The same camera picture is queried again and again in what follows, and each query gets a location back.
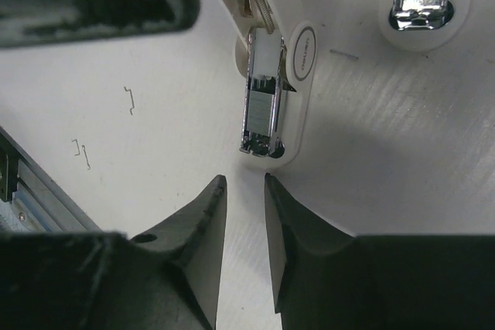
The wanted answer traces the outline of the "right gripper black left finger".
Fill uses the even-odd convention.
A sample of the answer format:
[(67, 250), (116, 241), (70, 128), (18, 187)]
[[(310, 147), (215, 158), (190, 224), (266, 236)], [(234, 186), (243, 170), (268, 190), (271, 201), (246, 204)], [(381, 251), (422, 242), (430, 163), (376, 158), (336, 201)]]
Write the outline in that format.
[(213, 329), (227, 217), (218, 175), (183, 208), (120, 233), (3, 233), (3, 329)]

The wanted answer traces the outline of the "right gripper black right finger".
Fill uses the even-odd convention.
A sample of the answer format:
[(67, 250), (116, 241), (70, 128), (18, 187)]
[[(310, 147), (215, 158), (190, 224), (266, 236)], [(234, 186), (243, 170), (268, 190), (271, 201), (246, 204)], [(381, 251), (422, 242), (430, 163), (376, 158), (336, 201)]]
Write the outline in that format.
[(492, 329), (491, 235), (357, 235), (265, 176), (275, 312), (285, 329)]

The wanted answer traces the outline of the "pink white mini stapler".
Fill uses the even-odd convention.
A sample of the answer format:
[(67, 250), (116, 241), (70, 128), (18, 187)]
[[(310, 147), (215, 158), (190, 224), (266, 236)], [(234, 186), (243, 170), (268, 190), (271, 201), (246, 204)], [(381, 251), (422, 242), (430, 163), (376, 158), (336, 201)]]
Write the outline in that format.
[(463, 26), (471, 0), (379, 0), (378, 25), (393, 46), (422, 53), (446, 44)]

